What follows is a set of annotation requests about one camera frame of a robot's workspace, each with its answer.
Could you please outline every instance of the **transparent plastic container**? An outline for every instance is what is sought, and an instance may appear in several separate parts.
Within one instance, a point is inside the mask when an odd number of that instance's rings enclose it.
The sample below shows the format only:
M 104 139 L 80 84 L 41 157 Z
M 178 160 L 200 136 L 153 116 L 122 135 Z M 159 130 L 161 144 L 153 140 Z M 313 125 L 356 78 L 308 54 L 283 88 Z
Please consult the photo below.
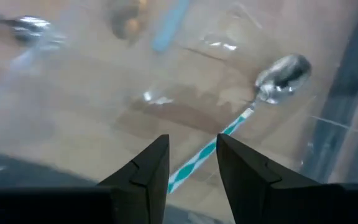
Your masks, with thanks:
M 114 2 L 115 6 L 125 3 Z M 358 138 L 358 128 L 319 116 L 345 40 L 329 53 L 321 53 L 322 57 L 315 48 L 324 48 L 319 41 L 325 38 L 307 35 L 315 39 L 300 44 L 297 35 L 305 34 L 304 30 L 298 29 L 292 39 L 283 37 L 282 32 L 294 31 L 285 22 L 272 34 L 264 25 L 271 18 L 260 17 L 256 6 L 247 1 L 196 0 L 168 50 L 154 52 L 151 43 L 173 5 L 174 0 L 148 2 L 141 28 L 123 39 L 112 30 L 111 13 L 116 11 L 112 2 L 72 1 L 60 19 L 53 21 L 53 29 L 11 63 L 0 78 L 0 157 L 75 176 L 71 182 L 51 176 L 16 186 L 93 184 L 117 171 L 161 134 L 170 135 L 173 174 L 244 112 L 255 97 L 257 75 L 290 53 L 303 54 L 311 61 L 313 74 L 307 85 L 282 104 L 258 107 L 233 136 L 301 173 L 305 158 L 315 152 L 310 142 L 317 122 L 348 130 L 348 137 Z M 291 6 L 287 3 L 277 11 L 283 15 L 297 11 Z M 345 19 L 339 13 L 333 15 L 328 25 L 355 24 L 358 10 L 353 11 Z M 328 25 L 317 31 L 324 33 Z M 347 39 L 349 27 L 343 38 L 332 39 Z M 51 48 L 57 32 L 65 40 Z M 358 171 L 348 178 L 352 170 L 344 168 L 349 167 L 346 161 L 352 153 L 338 160 L 343 164 L 332 162 L 331 171 L 325 173 L 327 182 L 358 182 Z M 0 161 L 0 170 L 12 166 Z M 29 172 L 17 171 L 20 175 Z M 0 182 L 0 187 L 9 186 Z M 168 196 L 168 203 L 209 216 L 189 215 L 200 223 L 210 223 L 212 217 L 232 220 L 215 154 Z

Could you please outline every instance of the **wooden surface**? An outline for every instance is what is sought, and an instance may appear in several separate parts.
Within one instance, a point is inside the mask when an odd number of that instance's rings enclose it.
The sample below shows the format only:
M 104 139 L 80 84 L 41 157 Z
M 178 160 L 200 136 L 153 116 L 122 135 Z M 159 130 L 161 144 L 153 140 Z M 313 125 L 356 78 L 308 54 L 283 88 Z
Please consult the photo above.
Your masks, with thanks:
M 213 23 L 209 18 L 216 19 L 215 12 L 223 8 L 207 0 L 197 0 L 191 5 L 169 53 L 154 55 L 148 43 L 153 29 L 158 27 L 156 21 L 172 2 L 155 1 L 150 32 L 128 48 L 123 41 L 112 37 L 108 26 L 94 14 L 74 14 L 64 21 L 59 15 L 66 9 L 66 1 L 0 0 L 0 12 L 6 16 L 31 14 L 58 21 L 71 41 L 70 47 L 54 59 L 61 66 L 55 67 L 53 60 L 45 61 L 40 71 L 46 80 L 24 79 L 13 89 L 16 101 L 31 100 L 31 103 L 19 103 L 15 113 L 5 113 L 3 119 L 0 116 L 0 124 L 7 124 L 0 125 L 0 131 L 5 134 L 1 135 L 4 139 L 0 141 L 0 153 L 101 180 L 159 134 L 170 134 L 171 172 L 212 139 L 253 97 L 251 77 L 255 72 L 250 71 L 249 61 L 247 64 L 244 60 L 250 53 L 235 55 L 228 66 L 184 49 L 200 43 L 201 35 L 205 34 L 202 30 L 206 24 Z M 300 141 L 313 125 L 309 115 L 318 114 L 324 90 L 329 88 L 341 61 L 357 20 L 358 1 L 240 2 L 282 54 L 303 54 L 312 63 L 313 77 L 308 89 L 283 106 L 261 106 L 234 135 L 296 170 L 301 166 L 304 148 Z M 83 26 L 73 26 L 78 21 Z M 9 29 L 0 26 L 0 77 L 9 62 L 24 50 Z M 44 95 L 39 99 L 47 96 L 46 104 L 33 96 L 42 91 Z M 151 100 L 145 99 L 148 98 L 145 94 L 151 94 Z M 159 105 L 161 99 L 173 101 Z M 19 144 L 13 141 L 15 138 L 26 142 Z M 168 197 L 169 203 L 230 219 L 217 170 L 216 156 L 213 156 Z

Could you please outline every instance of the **spoon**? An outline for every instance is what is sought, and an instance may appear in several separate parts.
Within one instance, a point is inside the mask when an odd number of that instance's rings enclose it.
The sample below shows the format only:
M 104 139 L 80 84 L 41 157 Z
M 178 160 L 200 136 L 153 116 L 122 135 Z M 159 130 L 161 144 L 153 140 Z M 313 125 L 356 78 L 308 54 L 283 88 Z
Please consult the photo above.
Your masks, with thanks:
M 40 39 L 41 35 L 50 27 L 48 21 L 35 16 L 6 19 L 0 15 L 0 24 L 10 26 L 16 40 L 23 44 L 30 44 Z
M 302 55 L 292 54 L 262 71 L 255 82 L 256 97 L 248 108 L 221 133 L 232 134 L 255 112 L 259 103 L 277 105 L 293 95 L 311 75 L 311 64 Z M 168 181 L 168 194 L 175 191 L 215 151 L 216 138 L 184 163 Z
M 133 44 L 147 23 L 149 0 L 118 0 L 110 2 L 110 20 L 113 34 Z

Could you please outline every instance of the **blurred object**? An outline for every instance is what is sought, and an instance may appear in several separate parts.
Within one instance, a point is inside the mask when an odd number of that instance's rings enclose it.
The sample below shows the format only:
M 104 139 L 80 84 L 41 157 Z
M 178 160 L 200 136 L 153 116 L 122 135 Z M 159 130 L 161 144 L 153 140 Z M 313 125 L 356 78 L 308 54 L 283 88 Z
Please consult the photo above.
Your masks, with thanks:
M 229 66 L 252 78 L 283 56 L 245 5 L 230 4 L 219 13 L 218 19 L 207 24 L 198 43 L 190 48 L 227 61 Z
M 6 19 L 0 15 L 0 24 L 10 26 L 16 40 L 24 44 L 31 44 L 39 40 L 40 36 L 50 27 L 48 21 L 34 16 Z
M 358 223 L 358 184 L 320 184 L 225 134 L 216 154 L 236 223 Z
M 323 109 L 316 116 L 314 133 L 307 146 L 304 145 L 307 152 L 300 171 L 322 183 L 329 180 L 336 164 L 343 162 L 339 155 L 358 106 L 358 24 L 340 65 Z M 358 146 L 348 166 L 349 172 L 343 181 L 358 182 Z
M 0 178 L 7 175 L 2 172 Z M 0 188 L 0 223 L 161 224 L 168 175 L 169 137 L 164 135 L 94 186 Z
M 145 29 L 150 0 L 110 0 L 109 19 L 113 34 L 133 44 Z
M 257 99 L 278 104 L 294 94 L 311 75 L 311 65 L 302 55 L 289 55 L 264 70 L 256 80 Z
M 319 118 L 314 117 L 316 123 L 319 122 Z M 347 175 L 351 171 L 351 164 L 353 163 L 354 156 L 358 151 L 358 105 L 354 112 L 351 126 L 343 127 L 343 129 L 349 128 L 349 131 L 344 137 L 341 149 L 337 156 L 337 163 L 333 167 L 332 174 L 329 175 L 328 183 L 343 183 L 349 182 Z M 308 138 L 305 141 L 309 141 L 312 131 L 309 132 Z
M 275 62 L 270 68 L 259 74 L 255 83 L 257 93 L 248 108 L 221 133 L 231 135 L 255 113 L 260 102 L 276 105 L 305 84 L 311 75 L 311 65 L 302 55 L 289 55 Z M 168 193 L 175 191 L 216 149 L 216 138 L 183 164 L 170 176 Z
M 0 188 L 90 187 L 97 182 L 35 162 L 0 155 Z
M 181 209 L 172 205 L 165 207 L 163 224 L 229 224 L 215 218 Z
M 164 52 L 169 48 L 192 0 L 176 1 L 174 8 L 169 10 L 167 15 L 162 18 L 162 24 L 153 39 L 152 48 L 156 52 Z

